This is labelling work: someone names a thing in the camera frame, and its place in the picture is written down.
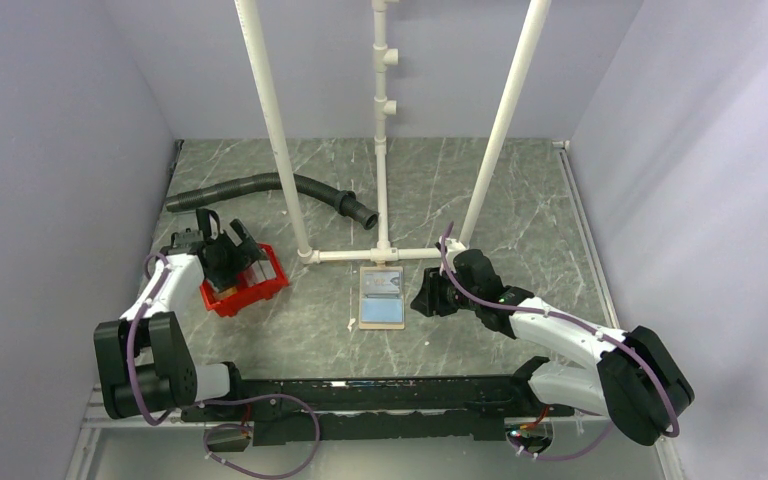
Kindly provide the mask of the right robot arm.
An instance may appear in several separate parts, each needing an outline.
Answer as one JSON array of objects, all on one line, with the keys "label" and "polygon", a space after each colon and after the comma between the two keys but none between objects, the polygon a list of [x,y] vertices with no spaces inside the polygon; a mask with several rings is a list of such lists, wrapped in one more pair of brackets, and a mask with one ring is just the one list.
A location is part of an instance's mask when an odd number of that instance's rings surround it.
[{"label": "right robot arm", "polygon": [[560,355],[534,357],[511,388],[517,411],[567,406],[608,417],[628,439],[651,446],[675,438],[678,417],[695,393],[661,338],[651,329],[598,325],[564,312],[535,293],[505,284],[477,249],[425,270],[412,310],[425,317],[473,312],[485,328]]}]

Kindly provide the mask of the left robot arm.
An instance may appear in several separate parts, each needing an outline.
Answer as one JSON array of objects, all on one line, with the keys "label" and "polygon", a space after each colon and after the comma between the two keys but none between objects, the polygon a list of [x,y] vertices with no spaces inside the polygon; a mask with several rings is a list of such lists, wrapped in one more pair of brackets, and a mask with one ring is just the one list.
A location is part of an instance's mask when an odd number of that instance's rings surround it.
[{"label": "left robot arm", "polygon": [[210,209],[197,226],[171,235],[144,263],[148,276],[135,303],[93,335],[103,404],[112,419],[140,416],[162,423],[175,409],[202,402],[224,420],[239,417],[246,390],[233,383],[228,362],[194,363],[177,315],[202,284],[226,291],[266,255],[238,219],[222,227]]}]

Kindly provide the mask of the white cards stack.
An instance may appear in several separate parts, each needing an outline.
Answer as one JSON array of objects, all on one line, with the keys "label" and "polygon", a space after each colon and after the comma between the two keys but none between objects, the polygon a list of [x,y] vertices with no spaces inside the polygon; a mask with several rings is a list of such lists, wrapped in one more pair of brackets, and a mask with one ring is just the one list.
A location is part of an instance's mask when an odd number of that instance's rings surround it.
[{"label": "white cards stack", "polygon": [[256,261],[243,272],[243,279],[248,288],[276,278],[277,275],[269,259]]}]

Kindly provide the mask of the blue white credit card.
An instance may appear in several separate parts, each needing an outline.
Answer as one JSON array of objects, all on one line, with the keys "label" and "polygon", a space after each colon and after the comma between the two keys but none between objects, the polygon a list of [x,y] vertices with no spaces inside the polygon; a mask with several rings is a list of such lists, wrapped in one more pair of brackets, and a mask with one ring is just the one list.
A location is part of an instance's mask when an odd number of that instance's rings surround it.
[{"label": "blue white credit card", "polygon": [[400,297],[401,269],[366,269],[362,273],[362,292],[370,297]]}]

